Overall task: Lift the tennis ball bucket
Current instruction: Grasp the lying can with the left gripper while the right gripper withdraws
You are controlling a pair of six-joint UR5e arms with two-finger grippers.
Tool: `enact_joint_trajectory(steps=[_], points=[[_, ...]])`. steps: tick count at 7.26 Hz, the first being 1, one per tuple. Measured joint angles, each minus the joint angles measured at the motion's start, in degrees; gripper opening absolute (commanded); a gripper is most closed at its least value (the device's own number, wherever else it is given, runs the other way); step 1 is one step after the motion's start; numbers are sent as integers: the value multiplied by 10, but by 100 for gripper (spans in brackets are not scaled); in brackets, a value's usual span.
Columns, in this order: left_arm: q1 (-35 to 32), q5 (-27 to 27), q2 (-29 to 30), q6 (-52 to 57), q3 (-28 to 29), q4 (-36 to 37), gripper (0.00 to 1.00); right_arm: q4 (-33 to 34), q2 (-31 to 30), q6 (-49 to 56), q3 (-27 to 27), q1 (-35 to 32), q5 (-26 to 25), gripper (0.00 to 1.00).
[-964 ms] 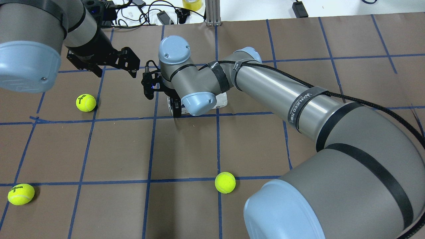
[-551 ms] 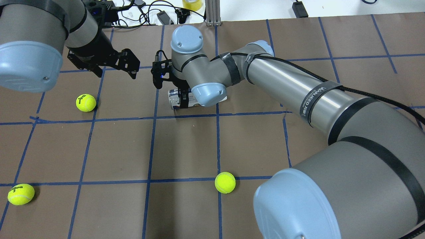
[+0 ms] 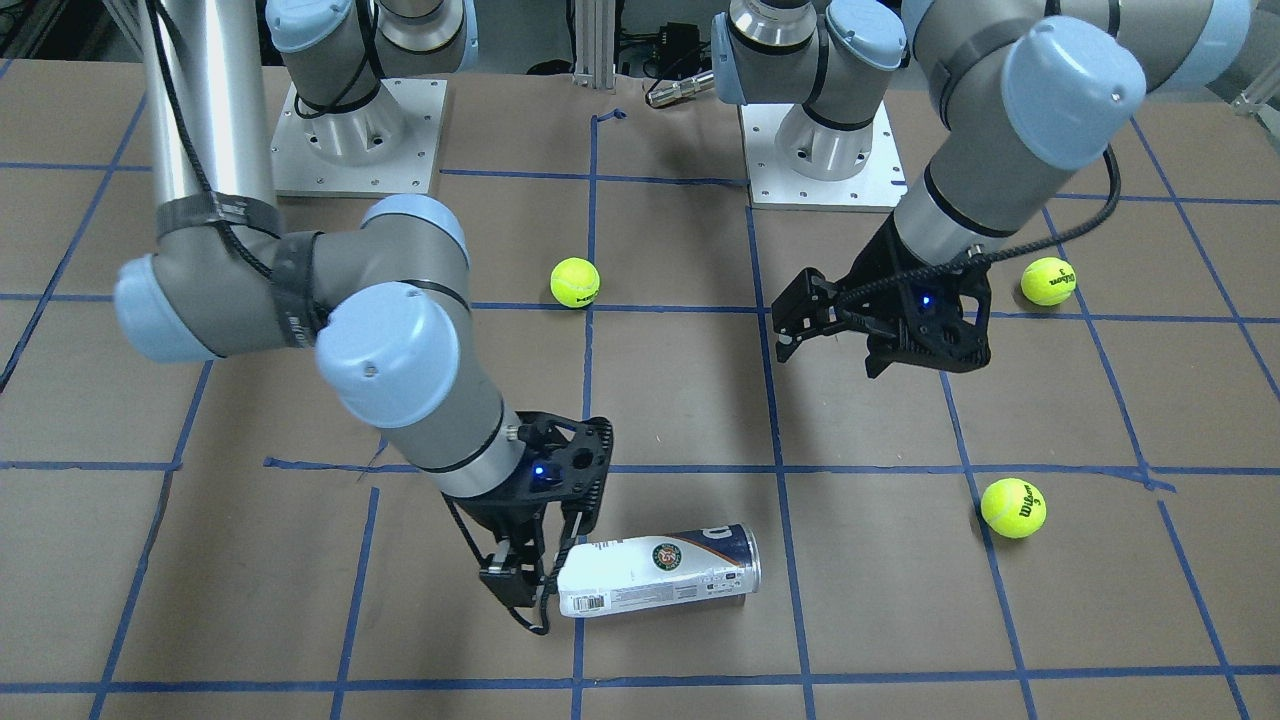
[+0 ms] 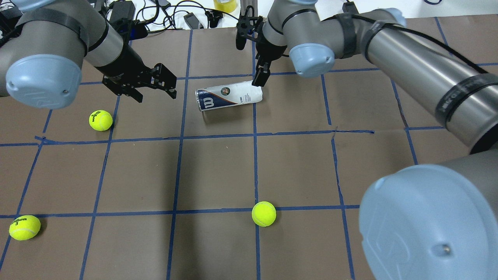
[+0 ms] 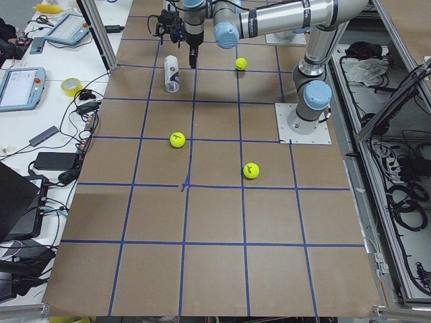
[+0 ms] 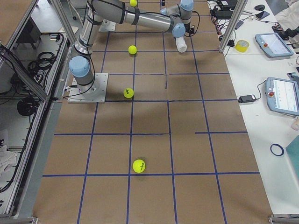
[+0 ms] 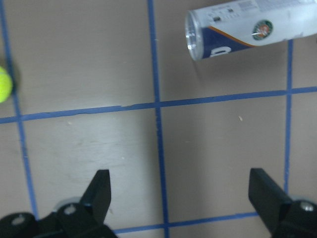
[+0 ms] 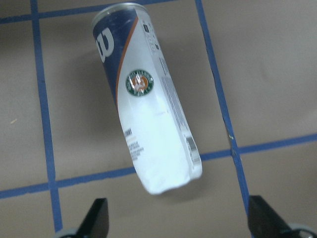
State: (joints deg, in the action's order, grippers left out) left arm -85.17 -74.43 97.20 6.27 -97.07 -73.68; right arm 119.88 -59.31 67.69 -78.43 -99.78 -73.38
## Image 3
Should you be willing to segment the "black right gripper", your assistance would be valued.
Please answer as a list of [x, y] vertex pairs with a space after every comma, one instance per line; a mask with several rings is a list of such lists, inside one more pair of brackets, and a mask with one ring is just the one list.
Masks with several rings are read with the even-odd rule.
[[515, 438], [524, 451], [500, 483], [472, 498], [453, 496], [480, 527], [493, 533], [495, 551], [480, 561], [481, 583], [507, 609], [545, 605], [545, 546], [541, 519], [547, 505], [561, 503], [562, 532], [556, 555], [559, 571], [600, 512], [614, 446], [614, 430], [604, 416], [582, 421], [549, 413], [520, 411]]

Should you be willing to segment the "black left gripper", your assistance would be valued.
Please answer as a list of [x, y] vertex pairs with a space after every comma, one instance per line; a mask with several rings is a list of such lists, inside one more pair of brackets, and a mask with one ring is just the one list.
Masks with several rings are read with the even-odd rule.
[[868, 334], [865, 366], [872, 379], [895, 363], [951, 373], [987, 366], [991, 288], [986, 269], [883, 283], [928, 268], [904, 245], [895, 217], [888, 217], [838, 286], [806, 266], [773, 301], [776, 360], [787, 363], [806, 340], [849, 331], [849, 313], [842, 309], [874, 318], [888, 332]]

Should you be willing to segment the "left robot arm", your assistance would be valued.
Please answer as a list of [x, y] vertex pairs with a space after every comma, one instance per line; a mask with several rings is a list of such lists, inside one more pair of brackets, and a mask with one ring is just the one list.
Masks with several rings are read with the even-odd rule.
[[1048, 246], [1009, 249], [1083, 168], [1103, 160], [1152, 94], [1222, 76], [1251, 31], [1251, 1], [733, 1], [714, 20], [716, 91], [736, 105], [788, 104], [813, 176], [814, 143], [865, 142], [908, 56], [948, 137], [850, 272], [808, 268], [773, 301], [776, 356], [817, 336], [867, 336], [867, 374], [892, 364], [964, 373], [987, 366], [988, 268]]

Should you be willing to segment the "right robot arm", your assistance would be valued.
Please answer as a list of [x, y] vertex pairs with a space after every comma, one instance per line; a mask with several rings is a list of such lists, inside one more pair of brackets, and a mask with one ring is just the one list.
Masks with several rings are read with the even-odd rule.
[[544, 609], [594, 528], [611, 461], [604, 418], [517, 411], [474, 346], [471, 258], [456, 215], [421, 193], [375, 202], [346, 233], [288, 233], [262, 118], [251, 1], [142, 1], [157, 250], [113, 301], [156, 363], [312, 348], [343, 405], [440, 489], [511, 611]]

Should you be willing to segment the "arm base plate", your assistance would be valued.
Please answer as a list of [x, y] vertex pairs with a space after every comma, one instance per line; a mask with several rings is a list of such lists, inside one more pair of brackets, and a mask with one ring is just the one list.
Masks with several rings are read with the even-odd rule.
[[820, 126], [799, 105], [745, 105], [740, 120], [755, 209], [891, 211], [908, 192], [886, 105], [855, 131]]
[[280, 196], [375, 199], [431, 193], [448, 83], [387, 79], [366, 106], [305, 119], [288, 90], [270, 142]]

